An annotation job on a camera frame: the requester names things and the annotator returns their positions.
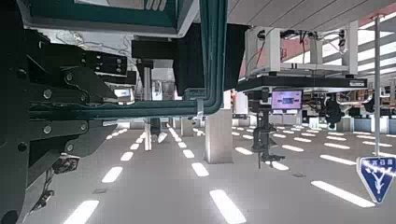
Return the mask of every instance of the light fixture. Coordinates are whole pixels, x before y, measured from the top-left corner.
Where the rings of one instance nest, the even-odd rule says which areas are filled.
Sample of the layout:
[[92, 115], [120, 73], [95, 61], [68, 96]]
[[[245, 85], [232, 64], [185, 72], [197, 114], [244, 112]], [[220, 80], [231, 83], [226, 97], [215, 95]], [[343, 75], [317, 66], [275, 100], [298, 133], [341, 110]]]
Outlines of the light fixture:
[[342, 138], [342, 137], [334, 137], [334, 136], [327, 136], [327, 139], [331, 139], [331, 140], [335, 140], [335, 141], [346, 141], [346, 138]]
[[286, 138], [286, 135], [284, 134], [279, 134], [279, 133], [274, 133], [273, 137], [278, 137], [278, 138]]
[[364, 135], [371, 135], [370, 133], [363, 133], [363, 132], [353, 132], [355, 134], [364, 134]]
[[[363, 144], [365, 144], [365, 145], [370, 145], [370, 146], [375, 146], [375, 142], [367, 142], [367, 141], [364, 141]], [[380, 143], [379, 145], [380, 145], [381, 147], [392, 147], [392, 145], [390, 145], [390, 144], [385, 144], [385, 143]]]
[[287, 170], [289, 170], [289, 167], [288, 167], [288, 166], [285, 166], [284, 164], [282, 164], [282, 163], [280, 163], [280, 162], [277, 162], [277, 161], [273, 161], [273, 166], [274, 166], [274, 168], [276, 168], [277, 170], [280, 170], [280, 171], [287, 171]]
[[242, 153], [242, 154], [244, 154], [244, 155], [252, 155], [253, 154], [252, 151], [247, 150], [244, 147], [236, 147], [235, 150], [240, 152], [240, 153]]
[[317, 130], [306, 130], [308, 133], [319, 133]]
[[192, 169], [195, 171], [195, 173], [200, 176], [208, 176], [209, 172], [206, 170], [206, 168], [200, 163], [200, 162], [195, 162], [192, 165]]
[[313, 133], [301, 133], [302, 136], [306, 136], [306, 137], [315, 137], [316, 135]]
[[311, 184], [315, 187], [318, 187], [320, 189], [326, 190], [330, 192], [331, 194], [340, 197], [350, 203], [354, 203], [359, 207], [363, 208], [368, 208], [368, 207], [375, 207], [375, 204], [372, 202], [369, 202], [355, 194], [349, 193], [343, 189], [339, 189], [333, 185], [330, 185], [326, 182], [323, 181], [312, 181]]
[[139, 148], [139, 144], [135, 143], [133, 145], [131, 145], [131, 150], [137, 150]]
[[253, 139], [253, 136], [247, 134], [242, 135], [242, 137], [246, 139]]
[[374, 136], [368, 136], [368, 135], [357, 135], [356, 137], [375, 140]]
[[133, 155], [133, 152], [125, 152], [121, 157], [121, 161], [130, 161]]
[[282, 147], [285, 148], [285, 149], [291, 150], [291, 151], [296, 151], [296, 152], [303, 152], [304, 151], [302, 148], [293, 147], [293, 146], [289, 146], [289, 145], [283, 145]]
[[99, 201], [81, 203], [64, 224], [85, 224], [98, 206]]
[[307, 138], [300, 138], [300, 137], [295, 137], [295, 138], [294, 138], [294, 140], [295, 140], [295, 141], [299, 141], [299, 142], [306, 142], [306, 143], [308, 143], [308, 142], [312, 142], [312, 140], [311, 140], [311, 139], [307, 139]]
[[337, 136], [344, 136], [343, 133], [328, 133], [328, 134], [330, 134], [330, 135], [337, 135]]
[[344, 160], [338, 157], [334, 157], [334, 156], [329, 156], [329, 155], [320, 155], [320, 157], [324, 160], [328, 160], [328, 161], [336, 161], [339, 163], [343, 163], [345, 165], [356, 165], [356, 162], [354, 161], [349, 161], [349, 160]]
[[102, 183], [113, 183], [119, 177], [121, 172], [122, 172], [122, 167], [120, 166], [111, 168], [110, 171], [107, 172], [105, 177], [103, 177]]
[[181, 148], [186, 148], [187, 147], [187, 145], [184, 142], [179, 142], [178, 146], [181, 147]]
[[386, 152], [379, 152], [379, 156], [382, 156], [382, 157], [396, 157], [395, 154], [390, 154], [390, 153], [386, 153]]
[[192, 153], [192, 151], [189, 150], [189, 149], [183, 150], [183, 154], [184, 154], [184, 156], [185, 156], [187, 159], [192, 159], [192, 158], [195, 157], [195, 156], [194, 156], [194, 153]]
[[350, 149], [350, 147], [343, 146], [343, 145], [338, 145], [338, 144], [333, 144], [333, 143], [325, 143], [324, 145], [326, 147], [335, 147], [335, 148], [340, 148], [340, 149]]
[[233, 201], [231, 201], [224, 190], [211, 190], [210, 196], [228, 224], [241, 224], [247, 222], [244, 215], [238, 207], [236, 207]]

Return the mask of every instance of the monitor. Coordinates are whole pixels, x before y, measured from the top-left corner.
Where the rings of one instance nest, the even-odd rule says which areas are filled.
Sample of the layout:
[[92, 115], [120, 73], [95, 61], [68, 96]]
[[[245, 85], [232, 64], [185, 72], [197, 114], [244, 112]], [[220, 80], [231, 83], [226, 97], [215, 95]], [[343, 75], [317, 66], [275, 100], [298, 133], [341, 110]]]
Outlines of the monitor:
[[301, 90], [275, 90], [272, 92], [272, 109], [273, 110], [290, 110], [301, 109], [303, 100], [303, 91]]

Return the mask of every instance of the logo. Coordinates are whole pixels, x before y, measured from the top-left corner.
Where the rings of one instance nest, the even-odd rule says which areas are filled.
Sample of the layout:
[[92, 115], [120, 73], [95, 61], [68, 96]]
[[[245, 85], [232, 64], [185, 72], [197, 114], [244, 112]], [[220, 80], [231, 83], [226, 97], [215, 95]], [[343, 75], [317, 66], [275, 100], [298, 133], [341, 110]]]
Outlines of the logo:
[[396, 158], [367, 157], [358, 159], [358, 174], [375, 203], [382, 203], [396, 176]]

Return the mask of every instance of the screw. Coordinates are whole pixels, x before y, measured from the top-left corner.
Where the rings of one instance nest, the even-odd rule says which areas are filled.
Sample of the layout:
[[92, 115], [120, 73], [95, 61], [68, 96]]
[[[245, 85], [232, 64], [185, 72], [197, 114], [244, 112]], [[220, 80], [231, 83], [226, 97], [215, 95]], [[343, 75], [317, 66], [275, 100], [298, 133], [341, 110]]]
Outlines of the screw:
[[81, 125], [81, 130], [82, 130], [82, 131], [87, 130], [87, 125], [86, 125], [86, 124]]
[[67, 75], [66, 75], [66, 80], [67, 80], [67, 81], [73, 80], [73, 74], [71, 74], [71, 73], [67, 74]]
[[70, 145], [67, 146], [67, 148], [66, 148], [67, 151], [73, 151], [73, 149], [74, 149], [73, 144], [70, 144]]
[[27, 149], [26, 143], [21, 142], [21, 143], [18, 144], [18, 150], [19, 150], [20, 152], [24, 152], [24, 151], [26, 151], [26, 149]]
[[52, 132], [52, 128], [51, 128], [49, 125], [47, 125], [47, 126], [44, 128], [44, 133], [45, 133], [45, 134], [49, 134], [50, 132]]
[[51, 90], [44, 90], [44, 98], [48, 100], [51, 96], [52, 96]]

